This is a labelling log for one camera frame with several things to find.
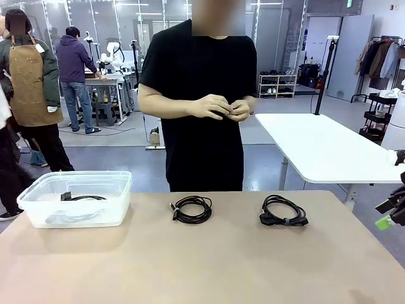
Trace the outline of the person's left hand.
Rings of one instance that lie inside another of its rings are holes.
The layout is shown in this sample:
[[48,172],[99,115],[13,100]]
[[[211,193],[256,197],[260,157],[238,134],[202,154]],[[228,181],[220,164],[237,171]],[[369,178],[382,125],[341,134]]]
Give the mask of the person's left hand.
[[232,111],[229,118],[236,122],[243,122],[249,118],[250,114],[257,106],[257,99],[252,96],[245,96],[242,99],[236,100],[231,104]]

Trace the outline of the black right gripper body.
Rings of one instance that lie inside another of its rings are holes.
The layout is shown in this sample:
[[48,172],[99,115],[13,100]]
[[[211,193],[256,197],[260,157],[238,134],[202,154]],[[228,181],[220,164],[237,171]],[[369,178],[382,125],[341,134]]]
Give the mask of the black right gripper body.
[[404,186],[391,193],[390,201],[394,206],[390,213],[391,219],[396,224],[404,225]]

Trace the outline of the person's right hand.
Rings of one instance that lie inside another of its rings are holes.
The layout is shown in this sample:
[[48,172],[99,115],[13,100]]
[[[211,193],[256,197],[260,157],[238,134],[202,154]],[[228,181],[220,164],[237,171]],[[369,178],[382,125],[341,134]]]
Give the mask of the person's right hand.
[[230,114],[232,107],[228,101],[219,95],[209,94],[196,101],[191,101],[187,113],[197,118],[212,118],[222,120]]

